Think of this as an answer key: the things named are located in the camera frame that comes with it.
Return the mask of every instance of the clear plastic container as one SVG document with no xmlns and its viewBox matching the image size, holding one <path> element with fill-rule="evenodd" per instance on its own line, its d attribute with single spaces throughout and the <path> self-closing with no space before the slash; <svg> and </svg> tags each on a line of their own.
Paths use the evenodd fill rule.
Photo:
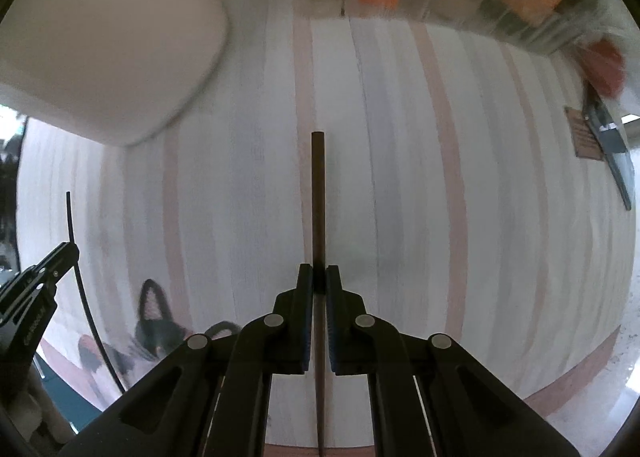
<svg viewBox="0 0 640 457">
<path fill-rule="evenodd" d="M 511 7 L 523 9 L 527 21 Z M 603 0 L 562 0 L 549 10 L 539 0 L 299 0 L 309 17 L 382 17 L 434 22 L 459 30 L 485 34 L 539 54 L 550 54 L 580 36 L 601 27 Z"/>
</svg>

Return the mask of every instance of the cat ear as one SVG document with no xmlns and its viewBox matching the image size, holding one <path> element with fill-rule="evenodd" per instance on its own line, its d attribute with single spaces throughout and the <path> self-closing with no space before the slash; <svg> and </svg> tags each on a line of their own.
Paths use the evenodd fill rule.
<svg viewBox="0 0 640 457">
<path fill-rule="evenodd" d="M 150 317 L 147 310 L 148 301 L 153 295 L 155 298 L 156 306 L 158 307 L 159 317 Z M 138 301 L 138 320 L 152 320 L 152 319 L 162 319 L 162 320 L 174 320 L 174 315 L 171 313 L 171 308 L 169 307 L 169 303 L 167 302 L 166 295 L 162 290 L 160 284 L 158 284 L 155 280 L 151 278 L 147 278 L 145 283 L 142 284 L 142 289 L 140 290 L 140 299 Z"/>
</svg>

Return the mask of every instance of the black cable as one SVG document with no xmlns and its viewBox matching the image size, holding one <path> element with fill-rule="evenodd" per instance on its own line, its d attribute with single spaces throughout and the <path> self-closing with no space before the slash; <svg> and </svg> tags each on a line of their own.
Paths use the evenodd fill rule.
<svg viewBox="0 0 640 457">
<path fill-rule="evenodd" d="M 71 192 L 66 193 L 66 225 L 69 230 L 69 240 L 75 243 L 74 238 L 74 223 L 71 218 Z M 78 284 L 78 291 L 80 293 L 80 300 L 82 301 L 82 308 L 84 309 L 84 315 L 86 316 L 87 322 L 89 322 L 89 329 L 91 329 L 91 334 L 94 337 L 95 343 L 98 345 L 98 350 L 100 351 L 100 355 L 104 360 L 104 363 L 107 365 L 109 373 L 113 378 L 116 386 L 120 390 L 120 393 L 125 393 L 126 390 L 122 386 L 122 382 L 116 374 L 116 370 L 111 365 L 111 360 L 107 355 L 107 351 L 104 349 L 104 345 L 102 345 L 102 341 L 100 340 L 100 335 L 98 334 L 98 329 L 95 327 L 94 317 L 91 314 L 91 310 L 89 309 L 89 303 L 86 299 L 86 293 L 84 292 L 84 285 L 82 284 L 82 277 L 80 276 L 80 266 L 76 262 L 74 265 L 74 273 L 76 274 L 76 283 Z"/>
</svg>

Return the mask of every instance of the wooden stick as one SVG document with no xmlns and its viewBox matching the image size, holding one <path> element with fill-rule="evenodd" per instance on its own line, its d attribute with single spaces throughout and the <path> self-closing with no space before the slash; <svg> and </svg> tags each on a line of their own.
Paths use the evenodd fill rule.
<svg viewBox="0 0 640 457">
<path fill-rule="evenodd" d="M 324 457 L 324 333 L 326 330 L 324 318 L 324 269 L 326 267 L 326 245 L 324 236 L 324 132 L 311 133 L 311 213 L 314 268 L 316 425 L 318 428 L 318 455 Z"/>
</svg>

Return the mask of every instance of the white wooden surface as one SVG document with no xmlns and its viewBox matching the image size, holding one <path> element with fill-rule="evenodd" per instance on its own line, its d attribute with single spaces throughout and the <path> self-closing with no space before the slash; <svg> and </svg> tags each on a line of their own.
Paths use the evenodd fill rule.
<svg viewBox="0 0 640 457">
<path fill-rule="evenodd" d="M 125 351 L 153 278 L 195 331 L 268 312 L 310 262 L 310 133 L 326 132 L 327 258 L 369 312 L 447 331 L 522 397 L 619 324 L 635 212 L 574 156 L 580 81 L 437 26 L 295 17 L 225 0 L 229 43 L 204 91 L 143 144 L 103 147 L 31 120 L 18 177 L 24 265 L 66 239 L 74 201 L 98 328 Z M 79 366 L 71 276 L 46 340 Z M 104 374 L 101 386 L 110 386 Z M 372 444 L 366 381 L 331 379 L 328 446 Z M 268 442 L 315 445 L 311 374 L 276 377 Z"/>
</svg>

